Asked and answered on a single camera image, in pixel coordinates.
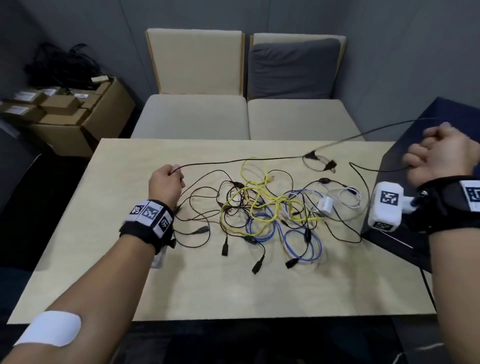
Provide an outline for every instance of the person's left arm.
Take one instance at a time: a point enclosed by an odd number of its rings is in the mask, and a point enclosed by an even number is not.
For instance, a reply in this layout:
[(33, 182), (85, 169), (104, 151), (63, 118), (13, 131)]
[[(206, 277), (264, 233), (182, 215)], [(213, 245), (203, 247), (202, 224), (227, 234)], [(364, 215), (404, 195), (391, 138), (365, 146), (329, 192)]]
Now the person's left arm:
[[(166, 165), (152, 174), (149, 199), (173, 209), (185, 186), (180, 170)], [(108, 363), (135, 314), (155, 255), (153, 245), (122, 235), (113, 247), (68, 288), (47, 311), (78, 315), (81, 328), (64, 347), (19, 344), (2, 364)]]

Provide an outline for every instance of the dark floor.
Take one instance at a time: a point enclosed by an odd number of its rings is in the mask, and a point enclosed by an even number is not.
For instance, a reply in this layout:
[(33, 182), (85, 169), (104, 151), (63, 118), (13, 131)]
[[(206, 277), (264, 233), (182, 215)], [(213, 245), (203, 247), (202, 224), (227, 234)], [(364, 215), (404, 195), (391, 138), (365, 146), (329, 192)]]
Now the dark floor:
[[(136, 110), (120, 137), (130, 137), (139, 115)], [(0, 359), (26, 327), (6, 322), (88, 160), (49, 156), (40, 162), (41, 171), (30, 171), (27, 186), (6, 208), (8, 216), (0, 216), (2, 246), (7, 246), (0, 256)], [(31, 207), (37, 200), (41, 203)], [(22, 229), (15, 218), (27, 208), (38, 219)], [(401, 351), (389, 316), (134, 322), (115, 363), (388, 364)]]

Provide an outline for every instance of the floor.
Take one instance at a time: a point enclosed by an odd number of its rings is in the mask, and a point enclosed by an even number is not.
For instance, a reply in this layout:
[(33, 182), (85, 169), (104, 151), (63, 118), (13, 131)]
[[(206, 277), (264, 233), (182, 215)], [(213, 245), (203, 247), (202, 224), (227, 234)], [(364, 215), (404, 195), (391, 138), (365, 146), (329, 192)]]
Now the floor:
[[(130, 137), (139, 115), (140, 112), (136, 110), (120, 137)], [(62, 165), (62, 168), (53, 168), (63, 171), (53, 177), (62, 188), (53, 186), (53, 191), (49, 194), (45, 190), (45, 184), (41, 194), (44, 208), (54, 208), (57, 213), (53, 217), (49, 215), (49, 221), (40, 218), (38, 226), (42, 228), (34, 229), (33, 236), (26, 233), (22, 235), (22, 244), (11, 244), (9, 255), (2, 257), (0, 360), (8, 354), (26, 327), (6, 325), (6, 322), (80, 181), (87, 162), (81, 158), (53, 158), (45, 161), (45, 165), (50, 168), (55, 167), (56, 163)], [(32, 178), (37, 181), (38, 175)], [(29, 192), (21, 195), (32, 193), (30, 189), (26, 191)], [(12, 211), (22, 206), (22, 203), (24, 202), (20, 198), (12, 206)], [(42, 215), (39, 211), (36, 213), (37, 216)], [(11, 239), (18, 238), (19, 230), (12, 229), (11, 224), (2, 225), (0, 221), (0, 230)], [(114, 363), (388, 364), (402, 351), (402, 344), (389, 316), (134, 322)], [(407, 361), (402, 357), (398, 363)]]

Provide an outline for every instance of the black cable bundle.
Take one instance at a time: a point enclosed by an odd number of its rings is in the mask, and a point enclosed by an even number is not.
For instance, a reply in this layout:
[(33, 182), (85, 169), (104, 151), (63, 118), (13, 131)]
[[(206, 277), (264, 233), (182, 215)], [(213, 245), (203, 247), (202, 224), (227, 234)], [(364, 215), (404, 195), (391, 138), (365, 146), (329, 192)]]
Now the black cable bundle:
[(68, 52), (51, 43), (42, 43), (35, 51), (33, 62), (25, 65), (28, 84), (33, 87), (60, 86), (95, 90), (92, 77), (101, 76), (98, 63), (82, 52), (87, 45), (77, 44)]

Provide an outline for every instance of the hand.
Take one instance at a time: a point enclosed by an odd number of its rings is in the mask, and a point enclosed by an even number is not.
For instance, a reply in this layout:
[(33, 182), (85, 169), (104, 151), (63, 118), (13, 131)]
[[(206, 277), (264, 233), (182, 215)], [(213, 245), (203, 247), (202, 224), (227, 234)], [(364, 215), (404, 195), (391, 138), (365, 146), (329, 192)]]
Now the hand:
[(425, 129), (422, 143), (412, 144), (402, 161), (410, 165), (408, 180), (418, 187), (449, 176), (471, 175), (480, 159), (480, 145), (444, 122)]
[(181, 189), (185, 187), (181, 170), (176, 170), (178, 167), (177, 164), (166, 164), (152, 173), (148, 183), (148, 199), (159, 200), (172, 210), (175, 208)]

